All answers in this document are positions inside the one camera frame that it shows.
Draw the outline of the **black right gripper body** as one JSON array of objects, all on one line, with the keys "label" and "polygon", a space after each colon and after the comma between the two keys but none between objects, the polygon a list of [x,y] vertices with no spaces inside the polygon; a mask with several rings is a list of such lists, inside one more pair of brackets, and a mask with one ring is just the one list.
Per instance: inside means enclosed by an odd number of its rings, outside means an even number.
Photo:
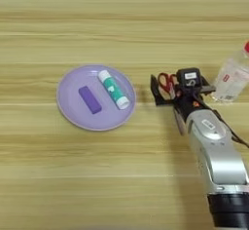
[{"label": "black right gripper body", "polygon": [[173,88],[175,96],[168,99],[170,101],[169,105],[172,105],[182,119],[186,120],[188,116],[195,111],[210,109],[204,102],[202,96],[209,95],[214,91],[214,86],[186,88],[176,85]]}]

